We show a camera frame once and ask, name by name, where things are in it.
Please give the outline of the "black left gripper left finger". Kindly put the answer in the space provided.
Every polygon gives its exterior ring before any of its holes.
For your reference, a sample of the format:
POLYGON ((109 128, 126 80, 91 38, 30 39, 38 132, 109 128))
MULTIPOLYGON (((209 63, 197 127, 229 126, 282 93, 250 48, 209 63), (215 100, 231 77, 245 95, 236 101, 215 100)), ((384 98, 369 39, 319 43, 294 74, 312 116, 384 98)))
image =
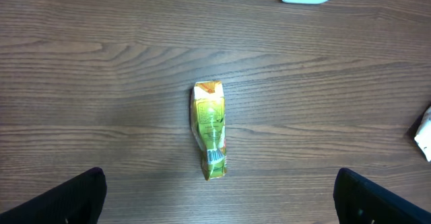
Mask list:
POLYGON ((1 223, 96 224, 106 198, 107 185, 99 167, 1 213, 1 223))

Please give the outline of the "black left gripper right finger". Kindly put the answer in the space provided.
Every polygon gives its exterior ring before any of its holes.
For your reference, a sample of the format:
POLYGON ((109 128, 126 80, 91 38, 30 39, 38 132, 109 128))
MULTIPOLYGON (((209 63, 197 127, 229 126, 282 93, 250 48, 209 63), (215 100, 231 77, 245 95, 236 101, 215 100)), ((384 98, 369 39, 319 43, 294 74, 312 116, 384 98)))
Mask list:
POLYGON ((430 224, 430 213, 369 179, 341 168, 333 199, 340 224, 430 224))

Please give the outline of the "white cosmetic tube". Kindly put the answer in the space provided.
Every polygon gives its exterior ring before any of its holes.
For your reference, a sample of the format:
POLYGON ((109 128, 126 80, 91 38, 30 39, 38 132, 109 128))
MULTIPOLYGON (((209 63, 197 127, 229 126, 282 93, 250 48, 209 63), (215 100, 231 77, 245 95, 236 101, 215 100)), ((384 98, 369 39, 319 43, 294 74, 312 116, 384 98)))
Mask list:
POLYGON ((422 117, 422 121, 418 127, 416 135, 414 137, 415 142, 424 154, 426 160, 430 162, 431 159, 431 123, 430 123, 430 111, 428 108, 422 117))

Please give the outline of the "green tea packet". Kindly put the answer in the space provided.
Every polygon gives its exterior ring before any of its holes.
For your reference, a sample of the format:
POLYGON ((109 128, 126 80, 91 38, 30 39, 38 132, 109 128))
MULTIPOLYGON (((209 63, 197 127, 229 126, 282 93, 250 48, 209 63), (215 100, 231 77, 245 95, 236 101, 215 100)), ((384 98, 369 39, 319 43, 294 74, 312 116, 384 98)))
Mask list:
POLYGON ((196 82, 191 92, 191 130, 201 151, 206 180, 227 172, 226 109, 221 81, 196 82))

